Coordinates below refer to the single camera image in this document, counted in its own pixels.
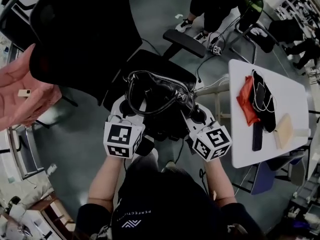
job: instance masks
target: black sneaker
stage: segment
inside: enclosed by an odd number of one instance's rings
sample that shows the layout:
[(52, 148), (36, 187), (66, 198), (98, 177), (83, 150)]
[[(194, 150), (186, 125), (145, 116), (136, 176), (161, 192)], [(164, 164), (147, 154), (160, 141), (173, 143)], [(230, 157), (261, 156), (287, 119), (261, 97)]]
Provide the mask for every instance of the black sneaker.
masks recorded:
[(293, 63), (293, 66), (297, 69), (297, 70), (300, 70), (301, 69), (301, 67), (299, 67), (299, 64), (298, 63)]
[(286, 55), (290, 55), (289, 48), (285, 47), (284, 45), (282, 45), (282, 48), (283, 48)]

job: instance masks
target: handbag zipper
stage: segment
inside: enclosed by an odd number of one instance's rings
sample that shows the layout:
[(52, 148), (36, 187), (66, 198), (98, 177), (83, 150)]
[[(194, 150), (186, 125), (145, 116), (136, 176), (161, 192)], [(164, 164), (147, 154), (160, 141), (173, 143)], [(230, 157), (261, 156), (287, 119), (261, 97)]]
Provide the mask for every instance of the handbag zipper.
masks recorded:
[(130, 75), (131, 75), (131, 74), (134, 75), (134, 74), (137, 73), (137, 72), (148, 72), (149, 74), (151, 74), (151, 75), (153, 75), (153, 76), (155, 76), (155, 77), (157, 77), (157, 78), (160, 78), (160, 79), (162, 79), (162, 80), (165, 80), (165, 81), (168, 81), (168, 82), (173, 82), (174, 84), (180, 85), (180, 86), (183, 87), (186, 91), (189, 92), (188, 87), (187, 87), (183, 82), (178, 81), (178, 80), (175, 80), (175, 79), (172, 79), (172, 78), (170, 78), (170, 77), (166, 77), (166, 76), (162, 76), (162, 75), (159, 75), (159, 74), (155, 74), (155, 73), (152, 73), (152, 72), (149, 72), (149, 71), (146, 71), (146, 70), (133, 71), (133, 72), (131, 72), (131, 73), (129, 74), (128, 79), (130, 78)]

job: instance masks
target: handbag strap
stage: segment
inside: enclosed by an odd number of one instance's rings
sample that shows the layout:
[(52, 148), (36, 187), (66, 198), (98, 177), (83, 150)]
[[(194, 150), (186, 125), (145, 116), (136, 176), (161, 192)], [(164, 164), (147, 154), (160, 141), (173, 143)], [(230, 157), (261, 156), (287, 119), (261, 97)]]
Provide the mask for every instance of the handbag strap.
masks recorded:
[(132, 96), (133, 88), (134, 88), (134, 79), (132, 79), (131, 82), (130, 82), (128, 93), (127, 93), (127, 100), (128, 100), (129, 107), (132, 109), (132, 111), (134, 113), (136, 113), (139, 116), (154, 116), (154, 115), (157, 115), (157, 114), (163, 112), (164, 110), (166, 110), (167, 108), (169, 108), (177, 100), (177, 96), (175, 96), (171, 100), (169, 100), (166, 104), (162, 105), (160, 108), (158, 108), (158, 109), (156, 109), (154, 111), (150, 111), (150, 112), (141, 111), (141, 110), (135, 108), (132, 105), (131, 96)]

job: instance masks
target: red cloth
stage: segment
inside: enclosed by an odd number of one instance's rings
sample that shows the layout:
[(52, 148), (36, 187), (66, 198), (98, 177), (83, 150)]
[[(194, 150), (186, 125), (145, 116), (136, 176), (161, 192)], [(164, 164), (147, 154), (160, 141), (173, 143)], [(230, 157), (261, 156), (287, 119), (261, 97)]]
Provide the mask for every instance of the red cloth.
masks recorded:
[[(31, 126), (62, 97), (59, 86), (31, 76), (29, 62), (34, 47), (29, 46), (0, 70), (0, 131), (13, 125)], [(19, 97), (19, 90), (31, 90), (31, 94)]]
[(246, 76), (244, 85), (240, 90), (239, 96), (236, 97), (236, 100), (242, 108), (248, 126), (251, 126), (253, 123), (260, 122), (260, 119), (257, 117), (257, 114), (250, 102), (250, 94), (253, 86), (253, 77), (251, 75)]

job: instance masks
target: gray floor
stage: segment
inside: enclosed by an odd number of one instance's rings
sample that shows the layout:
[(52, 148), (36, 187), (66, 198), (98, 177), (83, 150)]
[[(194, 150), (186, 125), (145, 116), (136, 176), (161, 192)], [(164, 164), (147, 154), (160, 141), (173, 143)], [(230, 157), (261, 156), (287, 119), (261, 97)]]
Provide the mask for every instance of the gray floor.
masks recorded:
[[(162, 39), (163, 33), (174, 28), (181, 21), (181, 19), (176, 19), (175, 15), (183, 14), (186, 17), (189, 12), (190, 1), (130, 0), (133, 18), (141, 37), (150, 41), (163, 54), (170, 46), (168, 41)], [(237, 9), (232, 10), (220, 30), (223, 31), (238, 15)], [(261, 16), (261, 20), (264, 24), (268, 24), (265, 15)], [(186, 32), (187, 35), (197, 34), (202, 25), (203, 17), (200, 17), (195, 21), (194, 27)], [(229, 37), (229, 40), (236, 37), (233, 29), (232, 27), (230, 34), (224, 35), (226, 38)], [(253, 51), (252, 47), (244, 40), (239, 41), (235, 47), (246, 56), (249, 56)], [(147, 43), (143, 43), (141, 48), (153, 52), (153, 49)], [(225, 50), (223, 56), (216, 57), (203, 64), (199, 73), (205, 81), (205, 85), (215, 82), (228, 73), (228, 61), (230, 59), (237, 59), (237, 57), (234, 53)], [(179, 52), (171, 60), (192, 73), (203, 61), (203, 59), (187, 51)], [(276, 46), (274, 52), (268, 54), (265, 54), (259, 48), (256, 65), (304, 84), (310, 93), (307, 77), (298, 74), (280, 47)], [(59, 101), (57, 108), (67, 112), (62, 113), (57, 124), (50, 129), (37, 127), (35, 140), (43, 166), (47, 168), (51, 163), (57, 165), (57, 171), (50, 177), (50, 181), (65, 208), (73, 218), (76, 218), (78, 208), (86, 202), (90, 183), (106, 157), (103, 146), (103, 126), (109, 112), (103, 107), (98, 107), (96, 100), (88, 94), (68, 88), (62, 88), (62, 92), (74, 99), (79, 107), (73, 108), (64, 100)], [(310, 95), (308, 98), (310, 99), (309, 109), (313, 109), (312, 98)], [(214, 98), (211, 95), (202, 96), (197, 101), (211, 110), (215, 108)], [(221, 107), (224, 113), (230, 112), (229, 103), (229, 94), (223, 94)], [(229, 120), (222, 123), (230, 130)], [(314, 118), (312, 118), (310, 127), (312, 128), (314, 124)], [(156, 143), (160, 168), (173, 157), (177, 157), (181, 143), (181, 140), (178, 142), (166, 140), (162, 143)], [(233, 168), (231, 154), (224, 156), (222, 163), (230, 180), (238, 184), (249, 169)], [(184, 145), (177, 165), (186, 169), (201, 184), (199, 169), (203, 168), (202, 159), (197, 155), (192, 156), (187, 145)], [(273, 189), (269, 192), (252, 196), (240, 190), (236, 198), (245, 205), (252, 217), (267, 232), (280, 220), (283, 210), (295, 189), (296, 187), (289, 182), (276, 180)]]

